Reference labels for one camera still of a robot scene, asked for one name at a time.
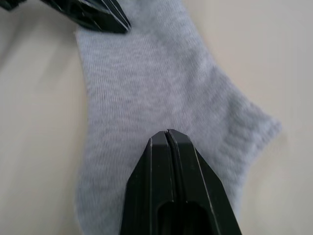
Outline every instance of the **white table surface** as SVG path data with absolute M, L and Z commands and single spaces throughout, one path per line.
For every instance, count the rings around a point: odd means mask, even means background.
M 283 124 L 248 175 L 242 233 L 312 234 L 313 1 L 185 2 L 219 65 Z M 87 102 L 74 31 L 37 0 L 0 11 L 0 234 L 79 235 Z

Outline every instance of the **beige surface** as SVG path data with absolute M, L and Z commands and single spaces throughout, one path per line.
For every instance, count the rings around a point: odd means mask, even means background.
M 0 11 L 0 234 L 77 235 L 87 110 L 75 25 L 37 2 Z M 311 234 L 313 2 L 185 2 L 220 66 L 283 123 L 249 173 L 243 234 Z

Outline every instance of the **knit fabric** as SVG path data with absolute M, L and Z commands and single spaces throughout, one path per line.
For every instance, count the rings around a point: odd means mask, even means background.
M 127 180 L 148 139 L 176 129 L 221 179 L 235 214 L 247 170 L 280 124 L 231 83 L 180 0 L 120 0 L 126 35 L 80 28 L 88 135 L 76 192 L 85 235 L 117 235 Z

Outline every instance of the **sock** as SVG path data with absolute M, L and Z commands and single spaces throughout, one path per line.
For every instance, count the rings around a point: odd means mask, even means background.
M 125 185 L 148 139 L 188 135 L 221 179 L 238 215 L 251 162 L 279 132 L 231 83 L 180 0 L 120 0 L 126 35 L 77 32 L 88 94 L 88 134 L 76 192 L 85 235 L 117 235 Z

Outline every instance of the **black plastic claw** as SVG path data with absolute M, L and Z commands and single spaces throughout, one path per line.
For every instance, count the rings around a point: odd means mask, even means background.
M 120 235 L 241 235 L 223 185 L 188 136 L 149 139 L 131 174 Z
M 7 11 L 11 11 L 23 1 L 26 0 L 0 0 L 0 7 L 4 8 Z
M 0 0 L 6 10 L 26 0 Z M 116 0 L 41 0 L 79 25 L 101 32 L 126 33 L 131 24 Z

